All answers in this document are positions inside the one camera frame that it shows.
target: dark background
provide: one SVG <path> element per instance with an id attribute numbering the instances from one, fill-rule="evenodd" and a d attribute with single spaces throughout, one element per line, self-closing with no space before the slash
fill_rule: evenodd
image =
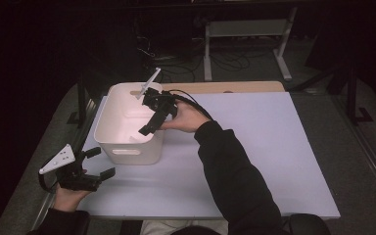
<path id="1" fill-rule="evenodd" d="M 67 8 L 74 6 L 69 2 Z M 214 11 L 162 18 L 151 14 L 66 11 L 56 1 L 0 1 L 0 215 L 52 114 L 80 77 L 92 97 L 112 84 L 146 77 L 143 56 L 136 50 L 135 19 L 142 22 L 139 30 L 158 38 L 158 47 L 170 38 L 177 39 L 169 41 L 178 47 L 201 32 L 194 21 L 198 16 L 227 17 Z M 188 29 L 172 30 L 178 27 L 166 26 L 169 20 Z M 302 7 L 293 34 L 319 35 L 309 66 L 326 70 L 350 58 L 356 74 L 376 92 L 376 3 Z"/>

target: metal frame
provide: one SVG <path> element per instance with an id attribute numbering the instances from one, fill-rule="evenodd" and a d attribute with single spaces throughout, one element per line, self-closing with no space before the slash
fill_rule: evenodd
<path id="1" fill-rule="evenodd" d="M 78 89 L 85 89 L 85 88 L 83 86 L 79 86 Z M 85 106 L 85 100 L 83 100 L 85 99 L 85 96 L 83 95 L 82 92 L 85 92 L 85 90 L 81 90 L 78 92 L 79 106 L 83 106 L 83 105 Z M 87 106 L 82 107 L 84 108 L 84 110 L 81 110 L 81 112 L 84 114 L 80 115 L 81 120 L 79 122 L 81 123 L 81 125 L 77 127 L 77 132 L 75 133 L 74 139 L 72 140 L 72 143 L 71 143 L 71 145 L 73 146 L 74 152 L 78 152 L 82 149 L 84 145 L 84 141 L 87 138 L 88 132 L 90 130 L 91 124 L 93 123 L 93 120 L 96 116 L 99 105 L 100 105 L 100 101 L 94 101 L 90 99 L 87 103 Z M 45 196 L 41 204 L 41 208 L 38 212 L 38 215 L 36 216 L 36 219 L 32 224 L 31 230 L 36 230 L 39 227 L 39 225 L 42 223 L 42 221 L 45 218 L 45 215 L 47 214 L 48 209 L 54 203 L 54 197 L 55 195 L 50 194 L 50 193 L 48 193 Z"/>
<path id="2" fill-rule="evenodd" d="M 289 18 L 286 20 L 258 20 L 258 21 L 230 21 L 230 22 L 210 22 L 206 25 L 206 49 L 204 56 L 204 76 L 205 81 L 212 81 L 212 66 L 210 60 L 210 39 L 212 37 L 224 36 L 263 36 L 281 35 L 280 45 L 273 50 L 277 65 L 286 81 L 292 79 L 283 53 L 289 39 L 293 26 L 297 7 L 291 9 Z"/>
<path id="3" fill-rule="evenodd" d="M 340 113 L 344 121 L 347 123 L 347 126 L 349 127 L 352 134 L 358 141 L 358 144 L 365 153 L 368 165 L 370 166 L 372 172 L 374 173 L 374 176 L 376 177 L 376 154 L 374 150 L 369 145 L 359 126 L 353 122 L 353 117 L 348 116 L 348 106 L 346 106 L 346 104 L 344 104 L 344 102 L 340 100 L 337 96 L 333 96 L 332 98 L 332 101 L 334 102 L 334 105 L 337 107 L 338 112 Z"/>

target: black cable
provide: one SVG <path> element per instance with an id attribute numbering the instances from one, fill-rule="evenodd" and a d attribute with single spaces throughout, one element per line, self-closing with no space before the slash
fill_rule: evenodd
<path id="1" fill-rule="evenodd" d="M 215 57 L 215 56 L 212 56 L 212 55 L 210 55 L 210 58 L 211 58 L 211 60 L 218 66 L 218 67 L 220 67 L 222 70 L 225 70 L 225 71 L 241 71 L 243 68 L 241 68 L 241 67 L 235 67 L 235 66 L 233 66 L 233 65 L 230 65 L 230 64 L 228 64 L 228 63 L 225 63 L 225 62 L 222 62 L 220 59 L 218 59 L 217 57 Z"/>
<path id="2" fill-rule="evenodd" d="M 202 42 L 199 45 L 194 46 L 194 48 L 191 49 L 190 52 L 194 52 L 194 54 L 191 54 L 190 56 L 187 56 L 186 54 L 179 54 L 179 55 L 176 55 L 174 57 L 165 58 L 165 59 L 161 59 L 160 56 L 157 56 L 157 59 L 153 59 L 153 64 L 156 65 L 157 67 L 160 67 L 160 66 L 173 66 L 172 64 L 162 65 L 161 63 L 164 63 L 166 61 L 174 61 L 174 60 L 180 60 L 180 59 L 182 59 L 182 62 L 179 62 L 179 63 L 177 63 L 175 65 L 176 66 L 183 65 L 183 64 L 187 63 L 190 58 L 196 57 L 198 55 L 203 54 L 203 50 L 201 52 L 197 52 L 197 53 L 195 53 L 195 52 L 196 51 L 200 51 L 200 49 L 204 49 L 204 45 L 205 45 L 205 40 L 203 39 Z"/>
<path id="3" fill-rule="evenodd" d="M 171 73 L 171 74 L 176 74 L 176 75 L 182 75 L 182 74 L 187 74 L 187 73 L 191 73 L 192 74 L 192 81 L 195 82 L 196 80 L 196 75 L 194 74 L 194 71 L 196 71 L 198 69 L 198 67 L 202 64 L 202 61 L 203 61 L 203 57 L 201 57 L 201 59 L 199 60 L 199 62 L 192 68 L 192 69 L 189 69 L 187 67 L 183 67 L 183 66 L 180 66 L 180 65 L 183 65 L 184 63 L 178 63 L 178 64 L 170 64 L 170 65 L 161 65 L 161 64 L 153 64 L 154 68 L 160 68 L 160 67 L 174 67 L 174 68 L 178 68 L 178 69 L 182 69 L 182 70 L 185 70 L 185 71 L 173 71 L 173 70 L 164 70 L 162 69 L 162 72 L 163 72 L 163 75 L 167 75 L 169 76 L 169 80 L 172 82 L 172 79 L 170 79 L 170 75 L 168 74 L 165 74 L 166 72 L 168 73 Z"/>
<path id="4" fill-rule="evenodd" d="M 158 81 L 158 83 L 162 83 L 163 80 L 164 80 L 164 73 L 163 73 L 163 72 L 160 72 L 160 75 L 161 75 L 161 78 L 160 78 L 160 80 Z"/>
<path id="5" fill-rule="evenodd" d="M 154 95 L 154 96 L 151 96 L 151 97 L 148 97 L 146 101 L 150 101 L 150 100 L 154 100 L 154 99 L 157 99 L 157 98 L 162 98 L 162 97 L 172 97 L 172 95 L 167 95 L 167 94 L 159 94 L 159 95 Z"/>
<path id="6" fill-rule="evenodd" d="M 209 112 L 206 111 L 206 109 L 204 109 L 200 104 L 198 103 L 195 103 L 194 101 L 190 100 L 190 99 L 187 99 L 186 97 L 183 97 L 183 96 L 180 96 L 180 95 L 176 95 L 176 94 L 172 94 L 172 96 L 177 99 L 177 100 L 180 100 L 180 101 L 183 101 L 185 103 L 188 103 L 189 105 L 191 105 L 192 107 L 194 107 L 195 109 L 197 109 L 199 112 L 201 112 L 204 116 L 206 116 L 208 119 L 210 120 L 213 120 L 212 116 L 209 114 Z"/>
<path id="7" fill-rule="evenodd" d="M 56 191 L 54 189 L 54 185 L 56 185 L 58 183 L 58 181 L 56 181 L 51 187 L 48 187 L 47 184 L 45 183 L 44 174 L 40 174 L 39 172 L 38 172 L 38 181 L 39 181 L 39 185 L 41 186 L 42 189 L 44 189 L 45 191 L 47 191 L 48 193 L 51 193 L 51 194 L 56 193 Z"/>
<path id="8" fill-rule="evenodd" d="M 244 55 L 242 55 L 242 56 L 238 56 L 237 58 L 232 59 L 232 58 L 229 57 L 230 54 L 235 55 L 235 53 L 226 53 L 225 56 L 222 55 L 222 54 L 221 54 L 221 56 L 222 56 L 222 57 L 225 57 L 224 59 L 225 59 L 226 61 L 228 61 L 228 62 L 237 62 L 237 63 L 240 65 L 239 68 L 241 68 L 241 69 L 246 69 L 246 68 L 248 68 L 248 67 L 250 66 L 250 61 L 249 61 L 249 59 L 246 58 L 246 57 L 244 57 Z M 242 59 L 242 58 L 246 61 L 246 65 L 245 65 L 245 66 L 240 62 L 240 59 Z"/>
<path id="9" fill-rule="evenodd" d="M 179 89 L 171 89 L 171 90 L 168 90 L 169 92 L 170 91 L 179 91 L 179 92 L 182 92 L 184 93 L 185 95 L 189 96 L 189 98 L 191 98 L 192 101 L 194 101 L 196 104 L 198 104 L 198 102 L 194 99 L 194 97 L 192 97 L 190 94 L 188 94 L 188 92 L 185 92 L 183 90 L 179 90 Z"/>
<path id="10" fill-rule="evenodd" d="M 233 49 L 236 49 L 236 50 L 238 50 L 239 48 L 237 48 L 236 47 L 236 45 L 234 44 L 234 43 L 232 43 L 231 44 L 231 47 L 233 48 Z M 240 56 L 237 56 L 237 58 L 236 59 L 233 59 L 233 60 L 231 60 L 231 61 L 234 61 L 234 60 L 239 60 L 240 58 L 243 58 L 243 57 L 245 57 L 245 55 L 248 53 L 248 51 L 250 51 L 250 50 L 247 50 L 247 51 L 244 51 Z"/>
<path id="11" fill-rule="evenodd" d="M 273 49 L 275 49 L 275 48 L 276 48 L 276 47 L 273 47 L 273 48 L 267 49 L 267 51 L 262 52 L 261 54 L 258 54 L 258 55 L 255 55 L 255 56 L 248 56 L 248 55 L 246 55 L 245 57 L 246 57 L 246 58 L 258 58 L 258 57 L 263 57 L 263 56 L 265 56 L 265 55 L 267 55 L 267 54 L 272 53 Z"/>
<path id="12" fill-rule="evenodd" d="M 168 75 L 168 74 L 165 74 L 164 72 L 161 72 L 161 75 L 162 75 L 162 77 L 161 77 L 161 80 L 160 80 L 160 82 L 159 82 L 159 83 L 163 83 L 163 81 L 164 81 L 164 78 L 168 79 L 168 80 L 169 80 L 169 82 L 170 82 L 170 83 L 172 83 L 172 78 L 170 77 L 170 75 Z"/>
<path id="13" fill-rule="evenodd" d="M 231 53 L 224 53 L 222 54 L 221 52 L 219 53 L 226 61 L 228 62 L 233 62 L 233 61 L 240 61 L 240 59 L 242 58 L 246 58 L 245 55 L 247 54 L 247 52 L 243 52 L 241 55 L 236 55 L 236 53 L 234 52 L 231 52 Z"/>
<path id="14" fill-rule="evenodd" d="M 191 58 L 194 58 L 194 57 L 197 57 L 197 56 L 200 56 L 201 54 L 195 54 L 193 55 Z M 188 63 L 190 60 L 185 60 L 185 61 L 182 61 L 182 62 L 179 62 L 179 63 L 176 63 L 176 64 L 161 64 L 161 63 L 153 63 L 153 66 L 155 67 L 175 67 L 175 66 L 181 66 L 181 65 L 184 65 L 186 63 Z"/>

